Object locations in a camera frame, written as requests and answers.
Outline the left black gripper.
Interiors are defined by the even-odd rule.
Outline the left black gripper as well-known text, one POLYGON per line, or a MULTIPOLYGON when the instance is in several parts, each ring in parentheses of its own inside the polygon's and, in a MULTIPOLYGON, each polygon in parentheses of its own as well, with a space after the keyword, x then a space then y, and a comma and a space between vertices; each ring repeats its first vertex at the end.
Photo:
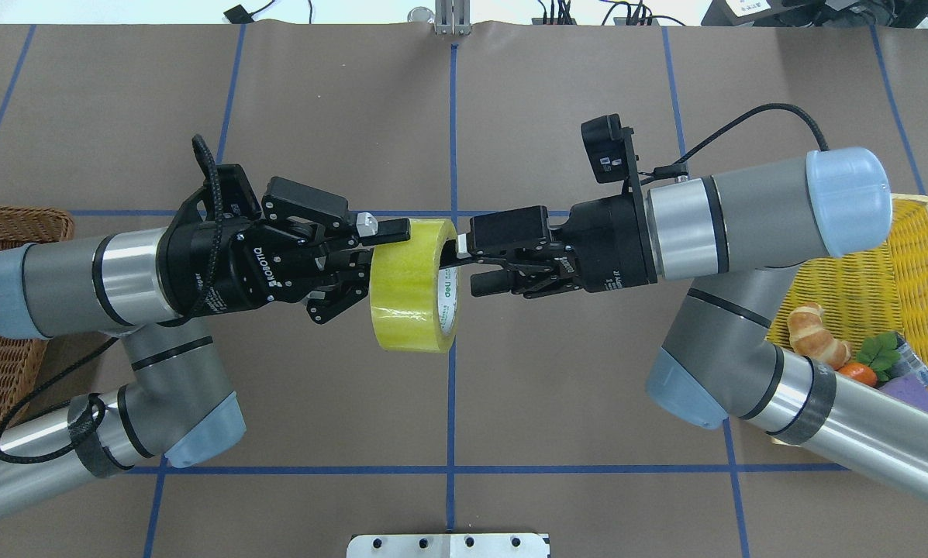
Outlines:
POLYGON ((162 234, 157 270, 178 315, 220 315, 295 303, 325 325, 368 296, 371 262, 325 268, 326 241, 339 247, 403 243, 407 218, 380 220, 353 212, 342 195, 272 177, 262 195, 263 219, 175 223, 162 234))

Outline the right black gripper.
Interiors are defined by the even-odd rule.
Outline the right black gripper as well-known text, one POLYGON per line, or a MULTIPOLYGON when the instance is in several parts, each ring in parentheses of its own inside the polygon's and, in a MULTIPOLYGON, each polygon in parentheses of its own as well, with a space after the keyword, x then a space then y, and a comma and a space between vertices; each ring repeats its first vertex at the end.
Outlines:
POLYGON ((565 292, 565 284, 599 293, 658 282, 639 195, 610 195, 576 204, 560 225, 549 227, 548 219, 542 205, 476 215, 467 232, 445 242, 440 267, 498 262, 499 270, 471 276, 474 297, 510 294, 538 299, 565 292), (549 262, 518 261, 527 252, 545 248, 552 238, 565 250, 569 278, 563 279, 549 262))

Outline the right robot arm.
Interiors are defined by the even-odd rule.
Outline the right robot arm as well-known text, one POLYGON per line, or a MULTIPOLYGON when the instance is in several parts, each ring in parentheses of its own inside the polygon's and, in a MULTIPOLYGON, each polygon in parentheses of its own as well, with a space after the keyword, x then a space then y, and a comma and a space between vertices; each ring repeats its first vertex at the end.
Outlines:
POLYGON ((803 262, 888 238, 890 184, 874 153, 814 150, 649 191, 634 155, 601 148, 590 160, 622 193, 574 205, 557 227, 539 206, 479 215, 443 245, 442 268, 491 265, 471 276, 474 296, 528 299, 689 279, 647 378, 657 405, 708 429, 736 417, 928 502, 928 414, 766 339, 803 262))

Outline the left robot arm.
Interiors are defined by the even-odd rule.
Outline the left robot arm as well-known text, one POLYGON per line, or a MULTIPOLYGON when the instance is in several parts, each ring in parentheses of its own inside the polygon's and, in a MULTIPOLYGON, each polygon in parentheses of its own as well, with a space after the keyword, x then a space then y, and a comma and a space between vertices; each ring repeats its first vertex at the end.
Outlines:
POLYGON ((226 452, 247 427, 205 317, 304 301, 324 324, 367 297, 375 245, 412 237, 297 181, 256 198, 240 166, 218 175, 169 226, 0 251, 0 336, 107 333, 135 375, 0 429, 0 518, 152 456, 226 452))

